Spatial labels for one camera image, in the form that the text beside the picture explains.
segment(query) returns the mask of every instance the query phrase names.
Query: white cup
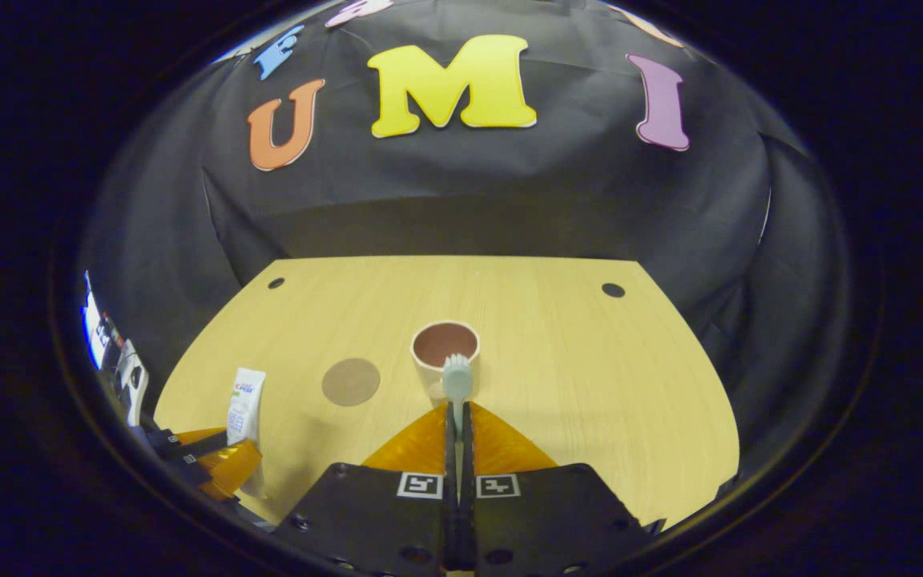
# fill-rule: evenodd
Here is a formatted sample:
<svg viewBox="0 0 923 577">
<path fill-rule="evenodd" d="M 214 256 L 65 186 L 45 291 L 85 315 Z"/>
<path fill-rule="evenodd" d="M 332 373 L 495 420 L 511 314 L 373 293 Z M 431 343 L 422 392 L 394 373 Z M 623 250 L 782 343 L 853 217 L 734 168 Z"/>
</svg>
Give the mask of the white cup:
<svg viewBox="0 0 923 577">
<path fill-rule="evenodd" d="M 479 333 L 472 326 L 460 321 L 431 322 L 411 337 L 411 359 L 422 383 L 422 390 L 429 395 L 433 406 L 444 401 L 444 359 L 452 354 L 464 354 L 469 358 L 472 369 L 475 397 L 479 389 Z"/>
</svg>

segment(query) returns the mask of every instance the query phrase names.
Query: round brown mat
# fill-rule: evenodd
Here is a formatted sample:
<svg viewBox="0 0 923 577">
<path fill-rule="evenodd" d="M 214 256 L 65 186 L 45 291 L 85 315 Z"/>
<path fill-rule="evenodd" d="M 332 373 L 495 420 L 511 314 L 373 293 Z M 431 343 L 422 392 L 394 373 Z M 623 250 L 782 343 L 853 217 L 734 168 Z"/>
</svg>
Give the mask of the round brown mat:
<svg viewBox="0 0 923 577">
<path fill-rule="evenodd" d="M 361 405 L 380 387 L 380 370 L 364 358 L 345 358 L 323 376 L 323 394 L 334 405 Z"/>
</svg>

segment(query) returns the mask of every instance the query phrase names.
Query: toothpaste tube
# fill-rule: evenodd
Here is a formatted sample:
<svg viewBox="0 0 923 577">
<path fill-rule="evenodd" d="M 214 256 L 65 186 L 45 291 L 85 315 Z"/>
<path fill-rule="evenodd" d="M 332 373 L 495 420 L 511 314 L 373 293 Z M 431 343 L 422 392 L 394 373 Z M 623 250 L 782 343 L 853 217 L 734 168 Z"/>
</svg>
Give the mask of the toothpaste tube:
<svg viewBox="0 0 923 577">
<path fill-rule="evenodd" d="M 230 395 L 230 410 L 227 412 L 228 446 L 249 438 L 259 452 L 263 452 L 259 440 L 259 401 L 263 397 L 264 380 L 266 373 L 261 370 L 237 370 L 234 391 Z M 253 497 L 267 498 L 264 496 L 263 485 L 263 467 L 260 465 L 241 490 Z"/>
</svg>

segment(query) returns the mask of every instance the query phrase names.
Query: light wood tabletop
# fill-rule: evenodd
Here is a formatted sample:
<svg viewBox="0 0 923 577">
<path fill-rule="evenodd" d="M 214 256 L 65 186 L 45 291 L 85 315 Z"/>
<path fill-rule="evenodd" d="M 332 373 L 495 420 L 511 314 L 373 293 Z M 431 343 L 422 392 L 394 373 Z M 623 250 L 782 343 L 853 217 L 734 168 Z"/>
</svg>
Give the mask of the light wood tabletop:
<svg viewBox="0 0 923 577">
<path fill-rule="evenodd" d="M 269 288 L 271 281 L 283 284 Z M 621 297 L 604 284 L 617 284 Z M 431 409 L 409 351 L 431 321 L 479 333 L 474 401 L 558 464 L 585 462 L 641 523 L 673 526 L 736 474 L 732 407 L 707 354 L 629 260 L 351 256 L 278 260 L 194 340 L 155 412 L 173 431 L 224 426 L 239 366 L 266 372 L 260 450 L 278 523 L 330 463 L 362 463 Z M 327 369 L 363 358 L 380 386 L 356 406 L 323 395 Z"/>
</svg>

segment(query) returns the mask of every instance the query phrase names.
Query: dark background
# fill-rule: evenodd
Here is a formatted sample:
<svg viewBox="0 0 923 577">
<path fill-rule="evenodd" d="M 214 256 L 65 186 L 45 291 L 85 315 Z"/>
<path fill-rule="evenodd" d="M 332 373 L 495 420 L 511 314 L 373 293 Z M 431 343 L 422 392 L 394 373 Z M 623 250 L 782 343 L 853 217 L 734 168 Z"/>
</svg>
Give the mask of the dark background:
<svg viewBox="0 0 923 577">
<path fill-rule="evenodd" d="M 259 5 L 0 2 L 2 572 L 259 570 L 151 500 L 89 434 L 61 384 L 47 272 L 54 227 L 79 226 L 149 107 L 139 94 L 191 48 L 224 51 L 210 35 Z M 687 30 L 784 111 L 843 191 L 886 287 L 879 355 L 838 438 L 769 507 L 670 572 L 923 575 L 923 3 L 639 12 Z"/>
</svg>

